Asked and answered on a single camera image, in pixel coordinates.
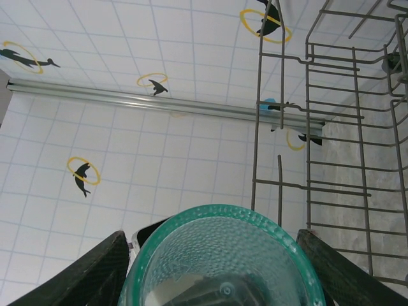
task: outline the rack wire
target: rack wire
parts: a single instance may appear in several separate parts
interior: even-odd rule
[[[404,21],[408,17],[408,8],[396,5],[394,0],[387,0],[386,6],[395,10],[395,17],[383,17],[372,15],[383,0],[377,0],[366,14],[359,14],[346,11],[330,10],[330,0],[326,0],[323,7],[320,9],[317,18],[315,19],[305,40],[305,59],[296,56],[285,54],[285,44],[282,44],[279,54],[265,53],[263,51],[263,29],[266,23],[267,12],[272,5],[272,0],[269,0],[265,17],[262,23],[262,31],[259,40],[259,62],[258,62],[258,92],[257,92],[257,108],[256,108],[256,128],[254,141],[254,164],[252,178],[252,200],[251,208],[254,210],[256,205],[256,188],[259,184],[270,184],[279,187],[278,197],[278,223],[282,226],[282,190],[283,188],[302,189],[307,193],[307,228],[315,229],[317,232],[330,232],[331,235],[343,235],[344,237],[364,237],[364,249],[356,249],[353,243],[347,247],[339,247],[334,245],[335,241],[326,241],[331,246],[345,257],[354,260],[354,263],[360,265],[361,268],[367,269],[367,273],[377,280],[387,284],[394,290],[406,294],[408,282],[404,277],[395,275],[390,269],[387,275],[379,271],[378,265],[382,263],[382,259],[392,260],[390,265],[394,268],[407,269],[408,267],[408,208],[407,195],[408,188],[405,181],[408,179],[408,160],[404,158],[408,152],[408,60],[407,47],[405,37],[408,34],[408,29],[404,29]],[[279,0],[276,0],[276,8],[279,12],[280,28],[282,30],[282,41],[285,41],[286,33],[284,26],[284,18]],[[318,23],[328,15],[336,15],[343,17],[360,18],[360,23],[350,33],[349,38],[364,26],[367,20],[376,20],[378,22],[387,22],[395,25],[395,31],[390,36],[387,43],[378,50],[371,50],[358,47],[345,47],[340,45],[327,45],[324,43],[314,43],[311,41],[311,35],[316,30]],[[340,50],[348,57],[337,57],[327,55],[328,50]],[[360,59],[358,54],[370,54],[373,59]],[[281,78],[280,78],[280,103],[269,103],[261,100],[261,67],[264,57],[274,57],[280,59]],[[284,103],[284,75],[285,61],[297,61],[305,67],[305,90],[306,90],[306,105],[305,108],[289,105]],[[362,67],[367,65],[375,65],[382,63],[384,75],[366,75],[362,73]],[[353,88],[341,87],[326,87],[314,84],[310,80],[310,74],[321,75],[337,75],[352,80]],[[386,90],[369,90],[362,89],[363,82],[376,82],[378,84],[386,84]],[[338,91],[349,92],[353,95],[351,104],[336,104],[325,101],[314,101],[310,99],[310,92],[315,89],[329,89],[332,94]],[[372,106],[370,101],[378,98],[384,107]],[[305,113],[307,119],[306,126],[306,162],[307,162],[307,179],[304,185],[294,184],[284,180],[282,176],[282,157],[278,156],[279,180],[264,180],[260,179],[257,174],[258,167],[258,143],[259,143],[259,113],[260,105],[279,105],[280,106],[280,128],[284,127],[285,123],[285,108],[297,108]],[[316,115],[324,115],[324,117],[314,117]],[[383,121],[372,120],[384,118]],[[315,122],[324,122],[322,135],[312,135],[310,125]],[[333,136],[330,134],[329,127],[336,125],[338,131],[353,129],[356,135],[350,137]],[[358,156],[358,163],[340,163],[324,160],[313,160],[310,149],[310,138],[322,139],[323,148],[327,144],[342,143],[355,149]],[[393,162],[385,166],[369,165],[371,159],[368,158],[371,151],[389,153],[393,151]],[[312,179],[311,168],[320,166],[323,169],[335,168],[341,173],[350,173],[354,177],[358,177],[359,184],[345,184],[344,182],[333,182],[328,177],[321,180]],[[374,182],[373,177],[388,177],[396,178],[397,184],[392,186],[381,187]],[[347,199],[347,203],[335,203],[334,201],[324,200],[322,194],[332,194],[337,196],[338,200]],[[315,217],[316,210],[334,209],[336,213],[339,210],[348,212],[350,215],[361,216],[363,226],[357,224],[350,225],[345,222],[328,222],[328,220],[320,220]],[[392,230],[388,224],[380,224],[383,219],[387,222],[389,218],[398,220],[403,219],[402,229]],[[387,241],[391,237],[396,248],[378,248],[377,239]]]

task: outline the white tile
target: white tile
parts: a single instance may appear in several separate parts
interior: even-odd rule
[[[78,257],[82,237],[60,233],[50,233],[45,256],[75,260]]]
[[[33,105],[30,109],[30,115],[54,119],[58,111],[58,106],[58,100],[38,97],[34,99]]]
[[[45,142],[51,130],[52,120],[28,117],[21,138],[36,142]]]
[[[13,254],[7,271],[9,281],[36,283],[40,275],[43,258],[40,256]]]
[[[54,48],[65,50],[64,45],[59,41],[58,37],[50,30],[37,29],[32,27],[20,27],[27,37],[38,48]]]
[[[114,115],[115,108],[112,106],[87,104],[81,122],[109,128],[112,126]]]
[[[74,0],[71,4],[88,33],[122,36],[122,29],[111,2],[84,3]]]
[[[192,6],[198,11],[239,16],[240,11],[245,7],[245,0],[192,1]]]
[[[72,260],[44,258],[43,268],[41,269],[38,282],[43,284],[56,276],[59,272],[63,271],[70,264],[72,264]]]
[[[139,144],[139,137],[139,132],[112,129],[108,151],[136,154]]]
[[[74,57],[74,59],[82,69],[108,71],[108,68],[98,54],[71,52],[71,55]]]
[[[221,138],[225,140],[239,140],[245,142],[249,134],[249,125],[241,123],[224,123],[222,125]]]
[[[137,73],[135,62],[131,57],[121,57],[116,55],[101,55],[108,69],[112,72]]]
[[[285,231],[293,231],[297,233],[301,228],[306,227],[306,222],[303,219],[304,204],[297,203],[282,203],[282,228]]]
[[[208,94],[211,93],[216,96],[225,96],[227,95],[228,85],[226,84],[217,84],[212,82],[196,82],[196,91],[197,93]]]
[[[41,15],[28,0],[22,0],[19,3],[7,2],[1,7],[7,15],[20,26],[47,28]]]
[[[92,206],[85,227],[85,235],[105,239],[120,229],[123,215],[124,211]]]
[[[1,305],[8,305],[16,299],[34,290],[36,285],[4,281],[3,293],[0,296]]]
[[[169,121],[168,113],[146,112],[143,122],[143,131],[152,133],[166,133]]]
[[[160,163],[160,157],[138,156],[136,158],[132,183],[156,186],[159,177]]]
[[[150,224],[150,215],[139,214],[137,212],[126,212],[122,229],[124,230],[127,239],[130,240],[134,233]]]
[[[100,54],[131,56],[125,38],[90,35]]]
[[[0,195],[0,220],[20,223],[27,196],[2,193]]]
[[[134,155],[106,153],[101,176],[116,182],[130,183],[134,162]]]
[[[164,156],[187,158],[189,148],[190,137],[168,135],[164,146]]]
[[[214,119],[196,119],[194,121],[193,136],[220,139],[220,121]]]
[[[61,102],[55,119],[79,123],[84,107],[83,103]]]
[[[233,196],[242,195],[244,175],[244,165],[218,163],[214,192]]]
[[[21,113],[6,112],[1,124],[1,134],[5,136],[20,137],[26,123],[27,116]]]
[[[180,211],[197,207],[200,205],[211,204],[210,193],[197,193],[194,191],[183,191],[181,196]]]
[[[10,165],[3,191],[6,193],[28,193],[34,176],[34,167]]]
[[[197,81],[228,83],[230,69],[223,67],[196,65]]]
[[[140,57],[142,59],[161,60],[161,52],[158,41],[140,40],[136,38],[128,38],[127,40],[134,57]]]
[[[57,200],[29,196],[24,209],[22,225],[50,230]]]
[[[170,78],[180,78],[183,80],[194,80],[194,65],[184,62],[166,62],[164,61],[167,74]]]
[[[68,1],[45,3],[32,0],[31,3],[41,12],[41,16],[52,29],[73,32],[84,30]]]
[[[105,127],[80,126],[74,146],[81,149],[106,150],[110,130]]]
[[[221,66],[229,68],[231,61],[225,59],[232,58],[233,48],[209,45],[194,46],[194,55],[196,64]]]
[[[97,238],[83,237],[79,256],[83,256],[84,254],[86,254],[88,251],[93,249],[95,246],[97,246],[101,242],[102,242],[101,238],[97,239]]]
[[[17,236],[18,225],[0,221],[0,249],[12,251],[15,238]]]
[[[13,158],[18,140],[0,135],[0,162],[9,163]]]
[[[92,203],[105,207],[125,209],[128,193],[129,184],[102,181],[96,188]]]
[[[89,205],[58,201],[52,231],[82,235],[89,212]]]
[[[13,110],[18,113],[29,113],[33,100],[33,97],[28,94],[14,93],[13,99],[11,99],[8,105],[8,110]]]
[[[160,40],[191,42],[191,13],[172,8],[153,8],[154,20]]]
[[[219,143],[218,139],[192,138],[189,158],[217,160]]]
[[[139,154],[162,156],[166,136],[155,133],[142,133],[140,135]]]
[[[55,33],[69,51],[90,52],[95,55],[98,52],[86,34],[59,31],[56,31]]]
[[[115,3],[125,36],[157,39],[152,10],[149,6]]]
[[[58,145],[44,145],[41,152],[39,167],[52,168],[57,170],[64,170],[66,162],[69,159],[71,148],[61,147]]]
[[[14,152],[12,162],[15,164],[26,164],[36,166],[40,158],[43,145],[38,142],[29,142],[27,140],[20,140]]]
[[[48,231],[21,226],[14,246],[15,252],[43,256],[48,242]]]
[[[212,192],[217,162],[188,160],[184,189]]]
[[[6,276],[7,265],[10,260],[11,252],[0,251],[0,279]]]
[[[157,188],[153,213],[165,216],[174,215],[179,212],[180,200],[180,190]]]
[[[216,194],[212,196],[212,204],[229,204],[241,206],[242,197],[240,196],[226,196],[224,194]]]
[[[175,62],[193,62],[193,44],[172,41],[160,42],[163,59]]]
[[[247,144],[245,142],[233,142],[221,140],[219,146],[219,160],[231,163],[245,163]]]
[[[186,163],[185,159],[164,157],[161,162],[158,186],[182,188]]]
[[[64,173],[57,170],[37,168],[30,188],[30,194],[57,198]]]
[[[236,17],[194,11],[192,18],[195,43],[234,46],[240,25]]]
[[[78,124],[55,121],[47,138],[47,143],[70,147],[74,142],[77,131]]]
[[[146,75],[148,73],[164,73],[163,61],[158,61],[157,59],[138,59],[137,65],[140,74]],[[162,75],[151,75],[148,78],[144,78],[140,83],[147,85],[151,84],[149,79],[155,80],[157,82],[162,81],[164,76]]]
[[[95,84],[113,85],[115,83],[115,79],[110,72],[87,71],[87,75]]]
[[[132,185],[127,200],[127,210],[151,213],[153,211],[155,187]]]
[[[143,110],[118,107],[113,119],[113,127],[117,129],[140,131],[142,129],[144,115],[145,112]]]
[[[190,116],[170,117],[167,133],[169,135],[190,136],[193,130],[194,118]]]

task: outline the grid pattern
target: grid pattern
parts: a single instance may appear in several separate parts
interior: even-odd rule
[[[292,133],[293,145],[301,145]],[[111,232],[128,238],[187,208],[250,207],[254,123],[14,94],[0,129],[0,305],[42,284]],[[305,151],[261,125],[258,173],[302,184]],[[314,148],[316,154],[320,148]],[[101,174],[84,197],[66,162],[89,160]],[[76,169],[82,163],[71,163]],[[87,171],[88,179],[96,177]],[[256,210],[276,221],[274,186]],[[305,227],[304,192],[284,193],[283,228]]]
[[[331,9],[365,13],[373,2],[334,1]],[[282,4],[285,24],[293,32],[286,45],[287,54],[304,56],[305,37],[323,3],[324,0],[298,0],[296,4]],[[152,88],[137,86],[138,78],[160,72],[169,78],[163,84],[169,93],[163,96],[252,108],[259,43],[240,22],[239,13],[246,8],[265,11],[265,5],[256,0],[61,0],[51,4],[4,0],[0,1],[0,40],[21,44],[39,60],[52,58],[61,68],[45,66],[44,74],[35,75],[4,57],[0,58],[0,68],[14,78],[139,94],[152,93]],[[395,12],[380,5],[376,14],[393,16]],[[261,17],[246,17],[256,31]],[[374,48],[386,42],[393,27],[368,21],[349,40],[348,34],[358,22],[352,17],[325,17],[310,41]],[[268,37],[279,40],[281,30]],[[277,44],[264,44],[265,52],[276,53],[280,49]],[[327,52],[336,55],[332,50]],[[381,63],[365,72],[374,75],[380,69]],[[303,66],[287,61],[285,100],[302,107],[304,74]],[[313,81],[328,87],[345,82],[337,78]],[[261,85],[262,99],[278,100],[279,60],[264,58]],[[316,89],[310,95],[332,102],[343,102],[348,95],[328,93]]]

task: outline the white tiled wall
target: white tiled wall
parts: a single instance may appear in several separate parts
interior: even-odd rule
[[[259,132],[260,179],[304,184],[305,151],[286,131]],[[301,145],[293,132],[294,145]],[[0,129],[0,305],[42,284],[112,232],[209,203],[250,207],[254,123],[14,94]],[[101,174],[84,197],[66,163]],[[94,180],[92,169],[88,179]],[[277,188],[256,210],[277,220]],[[305,226],[305,194],[284,189],[283,228]]]

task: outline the yellow ring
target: yellow ring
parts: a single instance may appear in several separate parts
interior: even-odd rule
[[[258,34],[257,34],[254,30],[252,30],[252,29],[249,27],[249,25],[248,25],[248,23],[247,23],[247,21],[246,21],[246,19],[245,19],[245,14],[246,14],[246,13],[256,13],[256,14],[258,14],[259,16],[262,16],[262,17],[265,16],[265,13],[262,13],[262,12],[256,11],[256,10],[253,10],[252,8],[247,8],[246,10],[243,10],[243,11],[240,12],[240,20],[241,20],[242,24],[244,25],[244,27],[246,27],[247,30],[248,30],[249,32],[251,32],[253,35],[259,37]],[[278,20],[272,18],[271,16],[267,16],[266,19],[268,19],[268,20],[270,20],[270,21],[272,21],[272,22],[275,22],[278,26],[280,26],[280,24],[281,24]],[[288,42],[289,40],[291,40],[291,38],[292,38],[292,31],[291,31],[288,27],[285,27],[285,30],[288,32],[288,36],[287,36],[287,38],[285,39],[285,43],[287,43],[287,42]],[[268,41],[268,42],[270,42],[270,43],[282,43],[281,40],[271,40],[271,39],[269,39],[269,38],[266,38],[265,36],[263,37],[263,40]]]
[[[41,75],[41,74],[44,72],[44,71],[43,71],[43,68],[40,66],[40,64],[38,64],[38,61],[37,61],[37,59],[33,56],[33,54],[32,54],[30,51],[28,51],[26,48],[24,48],[22,45],[19,45],[18,43],[14,43],[14,42],[12,42],[12,41],[4,41],[4,42],[3,42],[3,46],[6,47],[7,45],[18,46],[18,47],[20,47],[21,49],[23,49],[24,51],[26,51],[26,52],[33,58],[34,62],[36,63],[37,67],[38,67],[40,70],[38,70],[38,71],[28,70],[26,67],[24,67],[23,65],[21,65],[19,62],[14,61],[14,62],[17,64],[17,66],[23,68],[24,70],[26,70],[26,71],[28,71],[28,72],[34,73],[34,74],[36,74],[36,75]]]
[[[89,182],[86,178],[80,177],[79,175],[77,175],[74,170],[71,169],[71,167],[69,166],[69,164],[73,161],[73,160],[79,160],[79,161],[83,161],[85,164],[89,164],[89,166],[91,166],[91,168],[95,171],[96,174],[96,182]],[[90,162],[88,162],[86,159],[82,158],[82,157],[78,157],[78,156],[74,156],[71,157],[68,162],[66,163],[66,167],[68,168],[68,170],[74,174],[74,176],[78,179],[80,179],[82,182],[88,183],[89,185],[98,185],[101,182],[101,175],[99,174],[98,169],[96,169],[96,167],[91,164]]]
[[[164,79],[162,79],[159,83],[164,83],[165,81],[168,80],[168,77],[167,77],[166,74],[161,73],[161,72],[153,72],[153,73],[149,73],[148,75],[142,75],[140,78],[138,78],[138,80],[136,81],[136,84],[138,84],[140,87],[150,87],[150,86],[153,86],[153,84],[148,84],[148,85],[140,85],[140,84],[139,84],[139,82],[140,82],[141,80],[143,80],[144,78],[147,78],[147,77],[149,77],[149,76],[151,76],[151,75],[162,75],[162,76],[164,76]]]
[[[289,142],[289,132],[290,129],[286,132],[286,143],[288,144],[289,148],[291,148],[294,151],[300,151],[305,147],[305,144],[301,145],[300,147],[294,147],[291,145],[291,143]]]

